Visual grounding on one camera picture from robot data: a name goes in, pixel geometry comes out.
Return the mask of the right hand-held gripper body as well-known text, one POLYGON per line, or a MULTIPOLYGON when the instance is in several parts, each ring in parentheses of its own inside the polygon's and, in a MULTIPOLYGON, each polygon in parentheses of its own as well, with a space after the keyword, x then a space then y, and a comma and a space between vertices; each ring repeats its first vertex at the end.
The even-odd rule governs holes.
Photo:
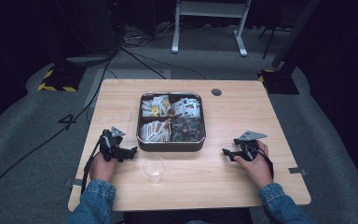
POLYGON ((238 138, 235 138, 234 144, 241 148, 239 156, 241 156, 246 161, 253 161, 258 154, 265 157, 266 153, 258 146, 257 143, 258 139, 265 137, 267 137, 267 135, 264 133, 246 131, 238 138))

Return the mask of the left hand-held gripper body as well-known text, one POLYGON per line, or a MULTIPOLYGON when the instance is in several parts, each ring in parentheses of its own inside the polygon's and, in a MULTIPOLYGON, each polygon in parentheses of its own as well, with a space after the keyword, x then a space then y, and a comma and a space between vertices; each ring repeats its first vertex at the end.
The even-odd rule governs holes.
POLYGON ((103 130, 100 142, 100 151, 106 161, 118 159, 119 155, 126 155, 126 152, 119 145, 125 134, 116 127, 111 130, 103 130))

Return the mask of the clear plastic cup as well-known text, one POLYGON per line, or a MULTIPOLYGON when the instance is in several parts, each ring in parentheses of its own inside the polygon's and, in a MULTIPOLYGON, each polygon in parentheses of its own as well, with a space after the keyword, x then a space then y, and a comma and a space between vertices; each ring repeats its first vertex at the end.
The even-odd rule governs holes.
POLYGON ((159 184, 165 172, 166 162, 160 156, 153 156, 144 159, 143 171, 148 181, 152 184, 159 184))

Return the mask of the dark square compartment tray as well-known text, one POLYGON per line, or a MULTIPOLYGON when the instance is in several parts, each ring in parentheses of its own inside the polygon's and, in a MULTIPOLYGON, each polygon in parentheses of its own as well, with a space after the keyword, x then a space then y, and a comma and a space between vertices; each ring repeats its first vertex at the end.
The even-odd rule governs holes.
POLYGON ((146 92, 141 96, 140 99, 140 109, 138 117, 138 126, 137 126, 137 139, 140 148, 147 152, 195 152, 202 148, 204 140, 206 138, 205 122, 204 122, 204 113, 202 107, 201 97, 195 92, 178 92, 178 91, 154 91, 146 92), (169 110, 169 115, 167 117, 143 117, 141 105, 143 100, 151 100, 155 96, 168 95, 169 101, 171 103, 171 109, 169 110), (194 98, 200 102, 200 118, 203 122, 205 136, 198 142, 173 142, 170 138, 168 142, 145 142, 140 138, 141 127, 149 122, 159 120, 164 121, 168 120, 170 122, 170 129, 172 133, 172 122, 181 118, 174 115, 174 110, 172 109, 172 103, 179 101, 181 98, 194 98))

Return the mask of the person's right hand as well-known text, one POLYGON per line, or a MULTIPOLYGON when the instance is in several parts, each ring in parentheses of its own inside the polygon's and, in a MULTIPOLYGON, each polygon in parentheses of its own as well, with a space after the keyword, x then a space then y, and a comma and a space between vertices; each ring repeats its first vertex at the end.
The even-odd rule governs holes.
POLYGON ((257 141, 257 144, 261 149, 261 153, 253 161, 246 161, 240 156, 235 156, 234 160, 244 169, 257 188, 262 189, 266 185, 271 184, 273 178, 269 170, 269 164, 266 161, 266 158, 269 156, 268 147, 261 141, 257 141))

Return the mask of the person's left hand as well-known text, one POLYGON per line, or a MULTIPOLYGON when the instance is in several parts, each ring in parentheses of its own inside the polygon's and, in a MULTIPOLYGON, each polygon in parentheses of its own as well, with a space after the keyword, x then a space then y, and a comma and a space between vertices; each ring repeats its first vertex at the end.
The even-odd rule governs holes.
POLYGON ((117 166, 117 159, 106 161, 101 153, 98 153, 89 169, 89 178, 111 182, 117 166))

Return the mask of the pile of white red sticks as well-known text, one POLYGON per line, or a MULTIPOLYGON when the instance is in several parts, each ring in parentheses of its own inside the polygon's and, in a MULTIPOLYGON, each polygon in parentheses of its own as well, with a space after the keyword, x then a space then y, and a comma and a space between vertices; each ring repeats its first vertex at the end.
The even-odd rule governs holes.
POLYGON ((141 127, 140 138, 145 142, 168 142, 171 137, 170 122, 155 120, 141 127))

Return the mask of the pile of dark wrapped candies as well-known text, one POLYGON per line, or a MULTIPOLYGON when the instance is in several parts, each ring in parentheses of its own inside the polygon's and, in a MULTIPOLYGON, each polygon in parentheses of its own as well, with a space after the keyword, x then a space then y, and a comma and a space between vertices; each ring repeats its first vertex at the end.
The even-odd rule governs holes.
POLYGON ((205 136, 201 118, 177 118, 172 122, 173 142, 198 142, 205 136))

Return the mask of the pile of white yellow packets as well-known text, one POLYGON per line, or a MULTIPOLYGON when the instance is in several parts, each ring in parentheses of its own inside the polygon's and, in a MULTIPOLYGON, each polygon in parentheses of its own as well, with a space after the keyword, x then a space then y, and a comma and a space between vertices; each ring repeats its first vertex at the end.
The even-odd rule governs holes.
POLYGON ((143 117, 167 117, 171 103, 168 95, 155 96, 151 100, 143 100, 141 105, 143 117))

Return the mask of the pile of white black packets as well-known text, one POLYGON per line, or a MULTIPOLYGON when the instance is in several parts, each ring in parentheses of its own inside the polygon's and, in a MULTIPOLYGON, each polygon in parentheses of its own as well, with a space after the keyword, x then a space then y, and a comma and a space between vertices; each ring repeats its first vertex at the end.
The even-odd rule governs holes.
POLYGON ((174 115, 187 118, 200 117, 200 102, 194 98, 181 98, 179 101, 172 103, 174 115))

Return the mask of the black yellow striped base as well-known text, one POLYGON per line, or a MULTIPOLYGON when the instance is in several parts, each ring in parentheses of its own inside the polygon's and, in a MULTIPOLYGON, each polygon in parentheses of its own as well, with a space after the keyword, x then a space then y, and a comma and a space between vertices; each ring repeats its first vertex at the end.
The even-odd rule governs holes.
POLYGON ((269 94, 299 95, 295 82, 290 76, 284 76, 279 70, 263 69, 257 73, 257 79, 269 94))
POLYGON ((38 86, 39 91, 79 91, 79 84, 86 68, 68 66, 65 68, 52 65, 38 86))

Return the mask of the dark slanted pole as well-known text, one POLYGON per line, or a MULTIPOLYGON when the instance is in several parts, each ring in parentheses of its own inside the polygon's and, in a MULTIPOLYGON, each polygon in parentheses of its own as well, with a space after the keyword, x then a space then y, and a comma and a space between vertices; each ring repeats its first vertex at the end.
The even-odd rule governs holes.
POLYGON ((296 23, 292 31, 271 63, 274 68, 278 68, 281 62, 286 62, 286 57, 289 55, 291 47, 296 43, 296 40, 320 2, 321 0, 309 0, 309 2, 303 6, 301 13, 296 18, 296 23))

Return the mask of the white metal stand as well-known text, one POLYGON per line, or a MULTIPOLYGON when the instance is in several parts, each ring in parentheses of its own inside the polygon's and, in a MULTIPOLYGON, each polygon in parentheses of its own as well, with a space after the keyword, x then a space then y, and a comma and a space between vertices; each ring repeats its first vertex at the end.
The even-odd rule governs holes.
POLYGON ((233 35, 240 52, 240 56, 246 57, 248 52, 242 40, 241 34, 243 32, 251 3, 252 0, 245 0, 244 3, 214 3, 176 0, 174 13, 175 24, 171 52, 179 52, 180 19, 182 16, 231 18, 241 20, 239 28, 233 31, 233 35))

